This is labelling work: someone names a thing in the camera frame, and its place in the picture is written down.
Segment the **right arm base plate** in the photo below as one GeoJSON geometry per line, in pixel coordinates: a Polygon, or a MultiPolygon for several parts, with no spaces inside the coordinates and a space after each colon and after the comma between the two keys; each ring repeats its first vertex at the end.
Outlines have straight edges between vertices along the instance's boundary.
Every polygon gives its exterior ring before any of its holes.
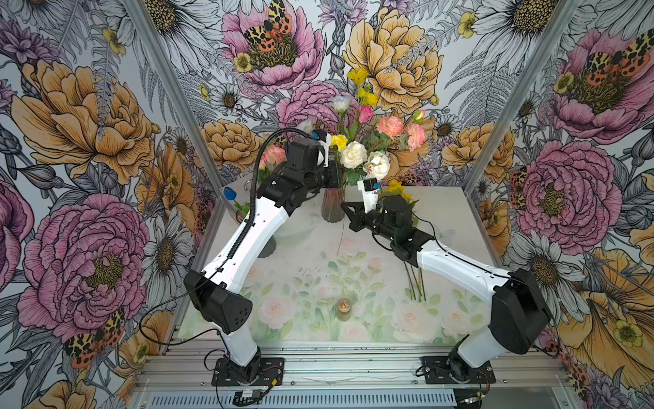
{"type": "Polygon", "coordinates": [[[423,356],[416,370],[427,384],[495,383],[497,381],[490,361],[480,367],[469,366],[459,358],[444,355],[423,356]]]}

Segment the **yellow ranunculus flower stem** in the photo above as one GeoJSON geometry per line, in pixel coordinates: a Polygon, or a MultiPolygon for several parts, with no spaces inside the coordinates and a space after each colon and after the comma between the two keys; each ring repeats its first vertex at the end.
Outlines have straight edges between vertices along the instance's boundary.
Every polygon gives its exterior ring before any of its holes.
{"type": "Polygon", "coordinates": [[[425,291],[425,284],[424,284],[424,277],[423,277],[423,271],[420,268],[415,268],[412,269],[413,271],[413,277],[414,281],[416,284],[416,288],[418,291],[418,301],[420,302],[425,302],[427,301],[427,296],[426,296],[426,291],[425,291]]]}

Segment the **large sunflower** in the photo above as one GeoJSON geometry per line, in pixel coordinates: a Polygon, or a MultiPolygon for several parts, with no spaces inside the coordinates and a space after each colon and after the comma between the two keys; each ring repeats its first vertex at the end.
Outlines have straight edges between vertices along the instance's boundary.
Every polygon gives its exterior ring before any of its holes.
{"type": "Polygon", "coordinates": [[[397,179],[391,180],[388,184],[388,187],[381,193],[381,195],[383,199],[390,197],[401,197],[406,202],[406,204],[408,204],[411,210],[414,209],[417,203],[411,194],[405,192],[405,186],[397,179]]]}

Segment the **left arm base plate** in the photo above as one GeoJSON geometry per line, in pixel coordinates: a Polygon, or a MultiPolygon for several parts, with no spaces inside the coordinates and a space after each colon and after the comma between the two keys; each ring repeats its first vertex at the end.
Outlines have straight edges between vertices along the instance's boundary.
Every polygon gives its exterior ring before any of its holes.
{"type": "Polygon", "coordinates": [[[284,358],[268,357],[254,359],[248,366],[238,366],[228,358],[216,361],[211,385],[214,387],[263,386],[274,379],[283,383],[284,358]]]}

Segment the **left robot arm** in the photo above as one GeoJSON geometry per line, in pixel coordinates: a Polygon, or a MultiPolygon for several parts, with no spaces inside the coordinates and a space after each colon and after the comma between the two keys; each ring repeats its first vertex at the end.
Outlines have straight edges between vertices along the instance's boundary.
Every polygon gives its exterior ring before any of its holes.
{"type": "Polygon", "coordinates": [[[329,134],[293,141],[286,161],[263,182],[254,181],[250,210],[218,255],[184,279],[192,305],[212,323],[226,349],[217,371],[228,380],[252,384],[261,372],[262,353],[247,324],[253,303],[240,291],[257,257],[310,194],[340,184],[336,146],[329,134]]]}

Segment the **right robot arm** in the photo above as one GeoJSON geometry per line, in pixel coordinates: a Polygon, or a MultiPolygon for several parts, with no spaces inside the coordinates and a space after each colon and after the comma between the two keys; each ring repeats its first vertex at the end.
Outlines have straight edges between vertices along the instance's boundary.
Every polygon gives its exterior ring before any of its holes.
{"type": "Polygon", "coordinates": [[[388,240],[388,249],[402,262],[461,286],[490,307],[486,327],[462,338],[447,356],[441,372],[453,382],[475,380],[499,356],[526,354],[553,319],[528,271],[495,268],[441,244],[434,234],[414,226],[412,208],[402,197],[384,197],[378,205],[344,202],[341,207],[351,230],[370,230],[388,240]]]}

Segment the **small yellow wildflower sprig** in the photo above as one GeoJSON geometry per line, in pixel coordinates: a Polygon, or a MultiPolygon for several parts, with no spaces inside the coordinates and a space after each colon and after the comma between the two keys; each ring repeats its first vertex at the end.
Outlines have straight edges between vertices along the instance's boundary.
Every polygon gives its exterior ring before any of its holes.
{"type": "Polygon", "coordinates": [[[368,85],[368,78],[368,71],[362,67],[355,68],[347,74],[347,79],[354,82],[354,96],[359,106],[374,108],[378,104],[378,97],[372,92],[371,86],[368,85]]]}

